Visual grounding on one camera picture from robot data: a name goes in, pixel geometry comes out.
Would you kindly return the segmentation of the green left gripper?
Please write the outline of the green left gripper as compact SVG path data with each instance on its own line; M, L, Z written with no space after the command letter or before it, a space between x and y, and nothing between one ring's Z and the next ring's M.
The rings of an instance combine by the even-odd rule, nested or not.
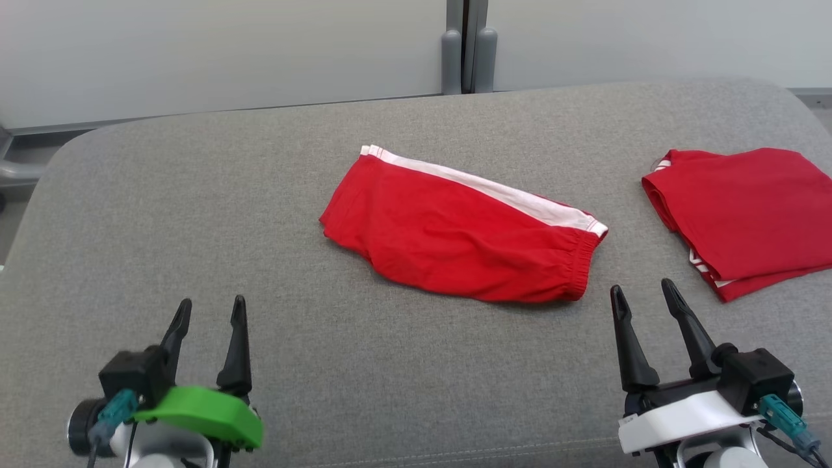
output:
M179 352L189 332L192 302L183 299L161 347L164 371L175 384ZM231 314L231 340L217 375L217 391L205 386L174 386L151 405L138 391L79 403L66 424L74 455L86 457L228 457L262 447L264 424L240 397L252 391L252 362L246 299L237 295Z

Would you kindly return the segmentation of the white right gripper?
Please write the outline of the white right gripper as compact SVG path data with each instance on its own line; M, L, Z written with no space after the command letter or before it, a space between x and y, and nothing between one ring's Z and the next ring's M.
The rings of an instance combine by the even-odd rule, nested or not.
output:
M708 456L730 450L760 455L754 433L760 415L742 415L719 394L719 366L711 359L715 343L674 281L662 279L662 293L679 325L692 378L666 384L660 384L658 373L648 364L624 291L620 285L611 287L616 352L626 393L617 430L621 450L633 456L689 456L695 449L715 445Z

